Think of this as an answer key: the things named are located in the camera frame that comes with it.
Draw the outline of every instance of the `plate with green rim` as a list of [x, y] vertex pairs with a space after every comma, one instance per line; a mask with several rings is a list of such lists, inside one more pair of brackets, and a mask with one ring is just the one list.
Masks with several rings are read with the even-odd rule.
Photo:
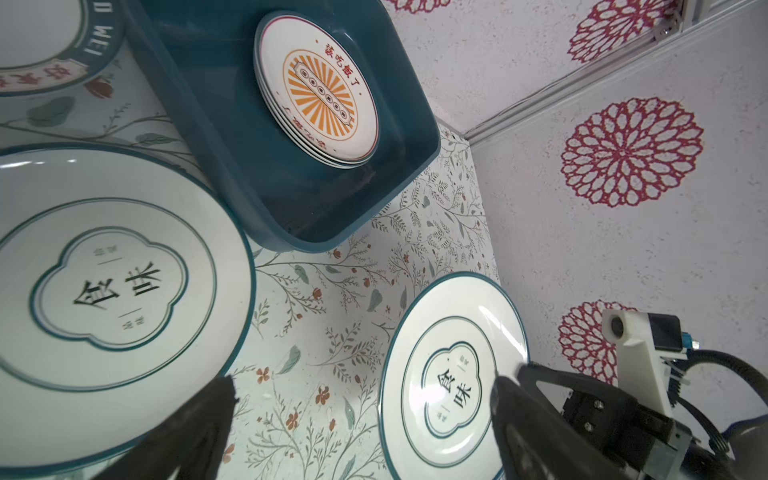
[[496, 376], [529, 361], [515, 305], [489, 278], [444, 276], [404, 315], [384, 364], [382, 449], [395, 478], [497, 478], [491, 428]]
[[255, 270], [199, 181], [125, 149], [20, 147], [0, 205], [0, 476], [119, 453], [227, 371]]
[[124, 37], [117, 2], [4, 0], [0, 97], [80, 84], [109, 65]]

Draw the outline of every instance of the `black cable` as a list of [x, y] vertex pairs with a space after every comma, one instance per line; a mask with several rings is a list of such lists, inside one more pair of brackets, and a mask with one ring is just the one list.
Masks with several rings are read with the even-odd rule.
[[670, 404], [675, 406], [675, 403], [679, 402], [681, 406], [690, 412], [710, 437], [710, 448], [715, 452], [717, 458], [725, 463], [725, 455], [730, 451], [727, 439], [736, 432], [765, 422], [768, 415], [763, 415], [756, 419], [736, 422], [728, 427], [724, 434], [721, 434], [706, 415], [680, 397], [680, 381], [683, 379], [683, 376], [691, 367], [701, 363], [713, 363], [714, 365], [723, 366], [731, 372], [736, 373], [747, 383], [747, 385], [752, 387], [760, 399], [765, 402], [766, 406], [768, 406], [768, 379], [742, 359], [728, 353], [717, 352], [716, 350], [692, 350], [688, 352], [688, 360], [676, 360], [673, 363], [674, 369], [680, 373], [680, 378], [676, 379], [670, 377], [669, 387], [667, 388], [667, 396], [669, 396]]
[[[752, 387], [763, 402], [765, 402], [766, 406], [768, 406], [768, 379], [749, 363], [728, 353], [717, 352], [716, 350], [692, 350], [688, 352], [688, 360], [676, 360], [674, 366], [685, 374], [690, 367], [700, 363], [713, 363], [736, 373], [744, 382]], [[670, 378], [667, 394], [670, 397], [670, 403], [674, 406], [677, 398], [680, 396], [680, 381]]]
[[710, 437], [710, 448], [715, 452], [715, 455], [719, 458], [725, 458], [725, 455], [730, 452], [730, 446], [717, 427], [701, 412], [701, 410], [691, 405], [686, 399], [677, 397], [677, 401], [680, 403], [680, 406], [683, 406], [690, 412], [696, 421], [699, 422], [699, 425], [704, 428], [704, 431]]

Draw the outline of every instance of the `red floral pattern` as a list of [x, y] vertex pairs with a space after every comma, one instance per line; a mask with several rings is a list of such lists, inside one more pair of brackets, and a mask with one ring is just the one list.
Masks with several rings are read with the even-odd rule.
[[395, 10], [405, 10], [411, 13], [430, 13], [438, 7], [445, 7], [451, 0], [386, 0], [395, 6]]
[[606, 51], [651, 30], [670, 17], [677, 0], [606, 0], [594, 7], [576, 29], [568, 53], [587, 63]]
[[695, 170], [702, 133], [679, 102], [632, 98], [576, 127], [561, 172], [576, 195], [593, 204], [656, 200]]
[[560, 347], [577, 371], [613, 386], [618, 385], [616, 346], [603, 337], [602, 311], [633, 310], [617, 302], [584, 302], [560, 323]]

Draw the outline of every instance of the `floral tablecloth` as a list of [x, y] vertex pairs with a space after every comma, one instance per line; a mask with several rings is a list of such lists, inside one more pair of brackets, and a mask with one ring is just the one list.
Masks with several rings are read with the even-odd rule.
[[[220, 478], [391, 476], [376, 404], [392, 332], [440, 276], [498, 281], [469, 145], [440, 131], [440, 155], [337, 248], [251, 243], [257, 307], [230, 370], [240, 402]], [[207, 183], [126, 47], [85, 85], [3, 101], [0, 147], [60, 141], [134, 148]], [[113, 461], [55, 478], [90, 478]]]

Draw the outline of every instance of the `orange sunburst design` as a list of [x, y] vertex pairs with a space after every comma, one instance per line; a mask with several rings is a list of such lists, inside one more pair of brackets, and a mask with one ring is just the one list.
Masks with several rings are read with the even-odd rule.
[[[297, 74], [300, 71], [307, 74], [305, 78]], [[318, 134], [347, 140], [356, 133], [355, 98], [343, 76], [324, 58], [306, 50], [292, 51], [286, 57], [283, 78], [294, 106]]]

